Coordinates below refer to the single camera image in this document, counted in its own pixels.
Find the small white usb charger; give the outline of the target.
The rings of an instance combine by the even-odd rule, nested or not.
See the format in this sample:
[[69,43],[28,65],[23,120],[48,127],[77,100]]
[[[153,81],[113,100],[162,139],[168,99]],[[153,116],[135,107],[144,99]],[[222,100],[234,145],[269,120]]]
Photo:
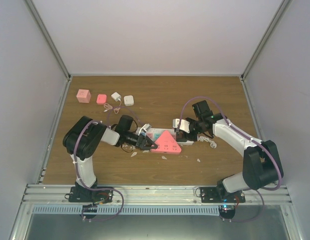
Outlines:
[[114,101],[116,101],[116,102],[118,102],[118,101],[121,101],[121,95],[119,94],[119,93],[117,93],[117,92],[114,92],[113,94],[111,94],[111,98],[114,100]]

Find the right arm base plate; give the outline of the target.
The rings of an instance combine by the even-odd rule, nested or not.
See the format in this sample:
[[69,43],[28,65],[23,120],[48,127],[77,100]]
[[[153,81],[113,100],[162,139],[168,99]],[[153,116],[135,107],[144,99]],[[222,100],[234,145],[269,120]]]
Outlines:
[[194,193],[201,198],[202,203],[236,204],[246,202],[243,191],[227,193],[224,190],[219,191],[216,186],[200,186],[195,189]]

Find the pink cube socket adapter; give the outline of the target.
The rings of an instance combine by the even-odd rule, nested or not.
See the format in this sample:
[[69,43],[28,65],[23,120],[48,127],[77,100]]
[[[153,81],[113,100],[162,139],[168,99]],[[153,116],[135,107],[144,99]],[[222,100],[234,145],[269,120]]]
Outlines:
[[79,89],[76,98],[79,103],[88,104],[91,99],[91,93],[88,89]]

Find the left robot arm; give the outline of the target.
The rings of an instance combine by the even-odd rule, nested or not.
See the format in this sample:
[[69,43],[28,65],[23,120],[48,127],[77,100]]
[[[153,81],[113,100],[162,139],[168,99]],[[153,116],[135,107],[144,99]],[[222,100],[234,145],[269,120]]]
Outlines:
[[131,131],[133,122],[134,119],[131,116],[122,115],[117,124],[108,127],[83,116],[65,135],[63,146],[73,160],[76,184],[82,187],[80,196],[85,201],[92,202],[98,195],[98,190],[95,188],[97,178],[93,170],[93,154],[100,142],[115,147],[128,144],[146,151],[158,148],[158,144],[142,131],[139,133]]

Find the white folding charger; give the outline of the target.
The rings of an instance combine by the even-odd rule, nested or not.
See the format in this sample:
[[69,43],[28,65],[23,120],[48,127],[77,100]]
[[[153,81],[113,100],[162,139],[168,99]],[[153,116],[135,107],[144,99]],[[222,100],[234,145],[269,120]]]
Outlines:
[[134,105],[134,97],[132,95],[124,96],[124,105],[129,107]]

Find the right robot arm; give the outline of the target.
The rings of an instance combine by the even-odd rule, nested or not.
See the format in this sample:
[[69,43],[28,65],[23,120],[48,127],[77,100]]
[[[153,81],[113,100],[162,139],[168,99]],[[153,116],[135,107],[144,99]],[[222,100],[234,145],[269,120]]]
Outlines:
[[217,183],[216,196],[223,203],[234,193],[246,190],[276,191],[281,187],[283,169],[276,144],[255,138],[234,125],[222,111],[213,113],[203,97],[193,104],[196,119],[176,118],[173,128],[176,137],[195,141],[199,134],[212,139],[220,138],[233,147],[242,157],[242,172],[228,176]]

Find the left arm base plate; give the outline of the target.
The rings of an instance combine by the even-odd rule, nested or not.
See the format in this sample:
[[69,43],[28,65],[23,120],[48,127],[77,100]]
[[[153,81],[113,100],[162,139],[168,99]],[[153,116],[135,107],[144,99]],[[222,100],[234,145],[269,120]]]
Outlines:
[[91,191],[82,186],[73,186],[70,192],[65,194],[65,199],[70,203],[92,203],[106,204],[111,203],[113,197],[113,189]]

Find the pink triangular socket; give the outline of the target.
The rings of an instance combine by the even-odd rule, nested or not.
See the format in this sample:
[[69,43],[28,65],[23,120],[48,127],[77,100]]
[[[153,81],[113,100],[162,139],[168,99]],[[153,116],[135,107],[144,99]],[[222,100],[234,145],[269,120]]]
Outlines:
[[157,149],[152,149],[150,152],[161,153],[161,154],[175,154],[178,155],[181,153],[181,147],[174,139],[172,134],[165,130],[159,138],[155,141],[158,145]]

